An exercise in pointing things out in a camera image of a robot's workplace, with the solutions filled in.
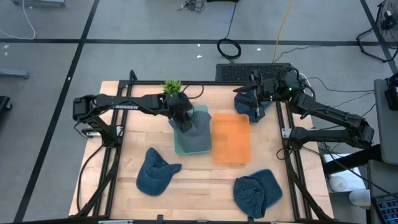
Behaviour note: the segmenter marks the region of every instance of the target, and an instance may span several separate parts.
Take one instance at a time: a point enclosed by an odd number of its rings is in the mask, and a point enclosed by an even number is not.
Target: translucent orange tray
[[[213,159],[217,163],[250,162],[250,124],[246,114],[214,114]]]

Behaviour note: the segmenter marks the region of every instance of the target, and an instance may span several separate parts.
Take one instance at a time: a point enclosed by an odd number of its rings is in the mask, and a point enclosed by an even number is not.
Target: keyboard
[[[390,195],[375,197],[373,205],[382,223],[398,224],[398,199]]]
[[[217,64],[216,81],[248,82],[249,76],[254,69],[258,69],[261,72],[263,79],[277,78],[278,72],[289,66],[289,63]]]

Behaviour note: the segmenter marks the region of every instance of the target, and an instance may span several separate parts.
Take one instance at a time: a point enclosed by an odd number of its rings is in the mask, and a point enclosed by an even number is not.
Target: blue cap
[[[262,218],[282,198],[282,189],[269,169],[240,177],[234,184],[234,201],[248,216]]]
[[[149,148],[138,173],[137,188],[147,195],[161,195],[181,167],[181,164],[169,165],[154,148]]]
[[[260,121],[259,118],[256,118],[256,109],[249,107],[248,105],[239,102],[240,100],[245,100],[248,98],[254,97],[254,91],[251,90],[248,93],[238,93],[234,98],[235,109],[239,114],[247,114],[249,116],[249,120],[252,123],[257,123]],[[266,110],[272,106],[273,102],[262,102],[259,106],[261,110]]]

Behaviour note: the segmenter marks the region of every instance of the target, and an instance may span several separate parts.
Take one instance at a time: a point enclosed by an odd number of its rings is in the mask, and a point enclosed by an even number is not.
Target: white container
[[[354,190],[349,193],[348,198],[350,202],[359,207],[371,205],[371,191],[370,190]]]
[[[348,187],[347,180],[340,176],[330,177],[328,180],[330,190],[334,192],[344,192]]]

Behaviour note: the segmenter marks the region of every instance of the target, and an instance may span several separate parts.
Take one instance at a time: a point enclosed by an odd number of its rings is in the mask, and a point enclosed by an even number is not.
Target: wooden tabletop
[[[101,93],[116,95],[118,82],[103,82]],[[203,95],[192,100],[193,104],[207,105],[211,115],[215,113],[236,113],[232,92],[236,86],[205,86]],[[132,96],[160,93],[159,85],[134,85]],[[190,86],[185,93],[196,96],[201,86]],[[285,108],[284,121],[287,125]],[[101,117],[110,123],[112,111]],[[311,118],[299,119],[294,115],[296,126],[312,127]],[[100,138],[88,140],[83,162],[101,144]],[[305,146],[318,151],[317,144]],[[136,187],[136,178],[144,162],[148,148],[155,148],[169,163],[181,163],[182,170],[173,176],[166,191],[151,197]],[[276,152],[282,148],[276,107],[266,111],[266,116],[257,124],[251,124],[251,162],[246,165],[215,164],[210,154],[179,156],[174,152],[173,129],[165,116],[152,116],[140,111],[129,111],[126,133],[124,135],[118,178],[114,192],[111,218],[155,220],[164,215],[164,220],[219,220],[246,221],[245,215],[233,200],[233,184],[237,177],[250,175],[262,169],[270,169],[282,191],[283,197],[271,208],[264,218],[258,221],[293,221],[292,204],[285,161],[276,158]],[[83,206],[96,190],[103,162],[104,150],[100,151],[87,165],[81,181],[81,205]],[[328,190],[318,155],[301,151],[302,164],[307,189],[324,212],[333,217]],[[305,217],[301,194],[297,189],[301,217]],[[108,190],[103,194],[101,213],[104,213]],[[76,193],[73,197],[70,214],[75,214]]]

